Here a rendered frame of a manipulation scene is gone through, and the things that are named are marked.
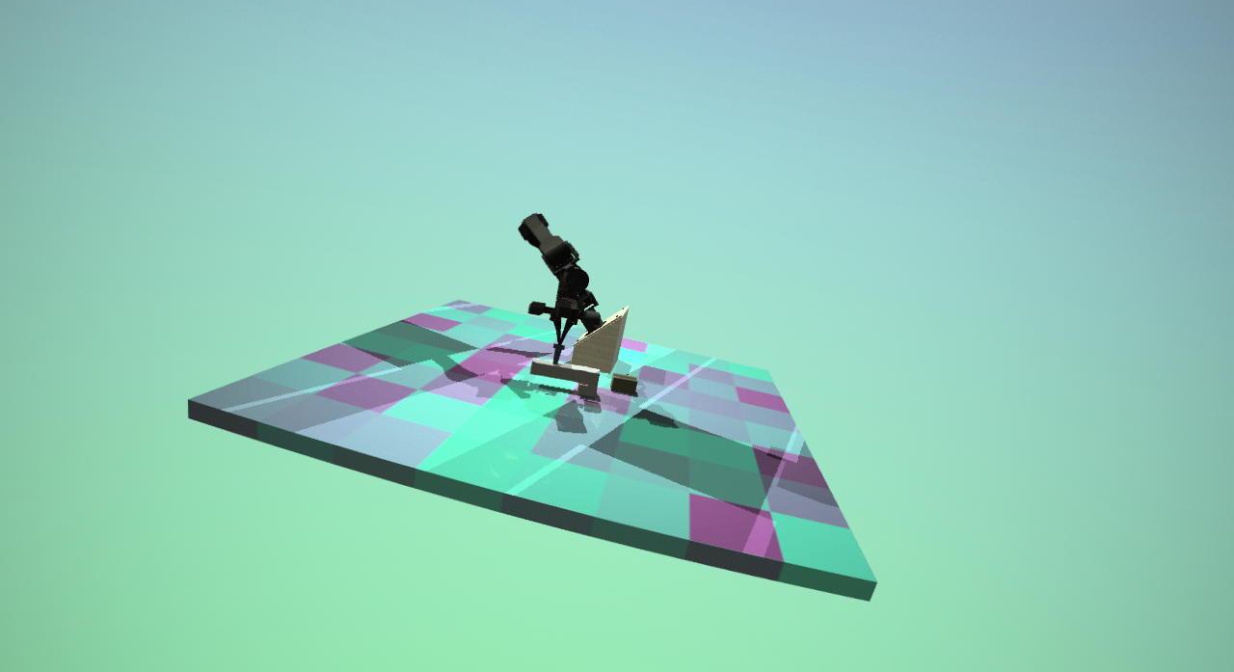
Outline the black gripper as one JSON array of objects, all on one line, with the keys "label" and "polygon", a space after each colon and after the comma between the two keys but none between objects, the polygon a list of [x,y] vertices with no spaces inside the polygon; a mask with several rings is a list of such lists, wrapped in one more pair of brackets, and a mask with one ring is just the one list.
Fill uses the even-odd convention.
[{"label": "black gripper", "polygon": [[[557,300],[558,300],[558,297],[560,297],[561,291],[563,291],[563,293],[566,293],[565,295],[566,298],[573,298],[574,295],[576,295],[578,297],[580,297],[580,291],[573,291],[573,289],[565,289],[565,286],[559,285],[558,286]],[[555,305],[557,305],[557,300],[555,300]],[[601,314],[598,312],[587,309],[586,313],[584,313],[582,316],[575,314],[575,321],[566,319],[565,328],[564,328],[564,330],[561,333],[561,319],[559,319],[559,317],[557,316],[555,307],[554,308],[545,307],[545,303],[534,302],[534,300],[533,300],[533,302],[529,302],[529,307],[528,307],[528,312],[527,313],[534,313],[534,314],[549,313],[550,314],[552,324],[554,324],[554,328],[555,328],[557,335],[558,335],[558,345],[561,345],[561,342],[565,338],[568,330],[573,329],[573,326],[578,326],[578,321],[579,319],[586,321],[587,324],[591,324],[591,326],[600,326],[600,321],[601,321]]]}]

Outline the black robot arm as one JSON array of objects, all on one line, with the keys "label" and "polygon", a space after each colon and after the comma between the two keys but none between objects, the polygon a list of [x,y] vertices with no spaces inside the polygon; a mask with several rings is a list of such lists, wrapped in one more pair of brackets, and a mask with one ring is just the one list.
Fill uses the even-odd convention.
[{"label": "black robot arm", "polygon": [[563,317],[563,319],[575,321],[575,314],[582,316],[589,306],[594,305],[589,309],[595,311],[594,307],[598,306],[598,300],[587,289],[589,274],[575,263],[580,260],[578,250],[574,249],[573,243],[561,240],[559,234],[550,234],[549,226],[544,215],[533,212],[522,221],[520,234],[523,240],[528,240],[529,245],[539,249],[540,258],[558,277],[558,285],[580,291],[580,297],[574,295],[573,298],[566,298],[566,293],[561,291],[555,306],[559,319]]}]

